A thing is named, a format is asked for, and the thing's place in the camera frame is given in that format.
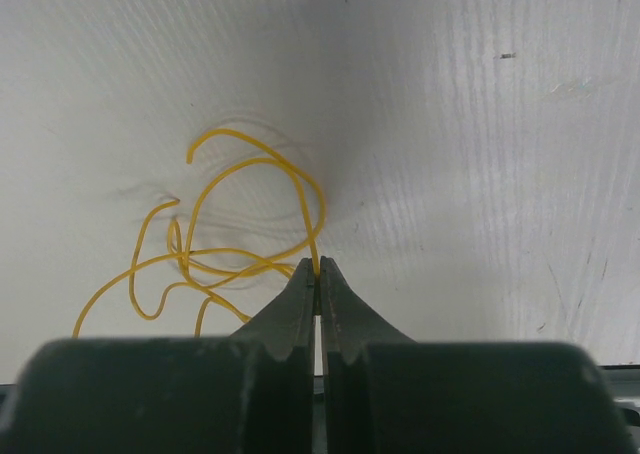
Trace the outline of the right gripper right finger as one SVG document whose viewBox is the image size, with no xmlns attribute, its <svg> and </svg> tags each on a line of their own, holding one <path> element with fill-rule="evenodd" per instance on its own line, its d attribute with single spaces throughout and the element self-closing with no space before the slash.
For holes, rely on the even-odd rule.
<svg viewBox="0 0 640 454">
<path fill-rule="evenodd" d="M 320 263 L 332 453 L 633 453 L 601 369 L 556 342 L 417 342 Z"/>
</svg>

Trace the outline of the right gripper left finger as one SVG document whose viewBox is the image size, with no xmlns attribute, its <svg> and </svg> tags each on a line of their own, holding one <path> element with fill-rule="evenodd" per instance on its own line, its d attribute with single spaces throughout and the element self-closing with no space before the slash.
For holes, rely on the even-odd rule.
<svg viewBox="0 0 640 454">
<path fill-rule="evenodd" d="M 307 453 L 315 281 L 226 337 L 62 339 L 29 360 L 1 410 L 5 453 Z"/>
</svg>

